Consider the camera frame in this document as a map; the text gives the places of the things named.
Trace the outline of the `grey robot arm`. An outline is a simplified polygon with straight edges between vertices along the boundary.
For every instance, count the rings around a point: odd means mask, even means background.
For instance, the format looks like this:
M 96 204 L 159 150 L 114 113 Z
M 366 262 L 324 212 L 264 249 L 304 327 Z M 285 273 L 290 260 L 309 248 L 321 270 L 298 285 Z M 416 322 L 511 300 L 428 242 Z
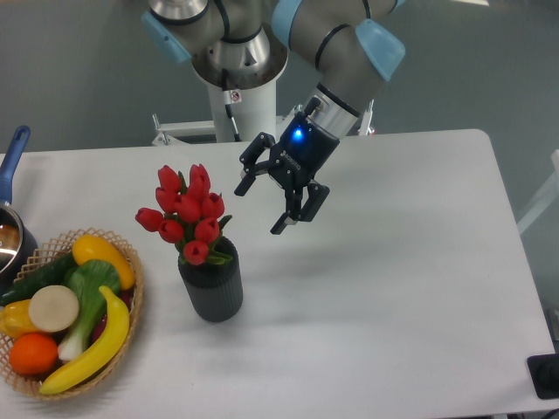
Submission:
M 404 58 L 404 45 L 378 22 L 396 8 L 395 1 L 152 1 L 143 13 L 166 57 L 191 63 L 207 85 L 217 140 L 247 142 L 236 194 L 259 175 L 284 190 L 273 234 L 314 219 L 329 192 L 316 173 Z M 290 54 L 321 80 L 277 134 L 276 82 Z

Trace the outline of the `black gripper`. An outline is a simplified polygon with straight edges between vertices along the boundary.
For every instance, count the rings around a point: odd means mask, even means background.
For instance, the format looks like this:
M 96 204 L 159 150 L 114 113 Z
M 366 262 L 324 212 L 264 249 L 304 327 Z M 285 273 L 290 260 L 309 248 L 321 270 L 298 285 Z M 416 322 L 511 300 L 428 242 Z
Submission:
M 285 190 L 286 199 L 285 211 L 270 232 L 279 235 L 288 225 L 310 223 L 330 193 L 328 186 L 312 180 L 339 144 L 338 138 L 298 112 L 277 141 L 260 133 L 241 154 L 241 182 L 234 194 L 244 196 L 258 175 L 268 173 Z M 258 162 L 267 149 L 269 160 Z M 305 187 L 307 200 L 303 202 Z

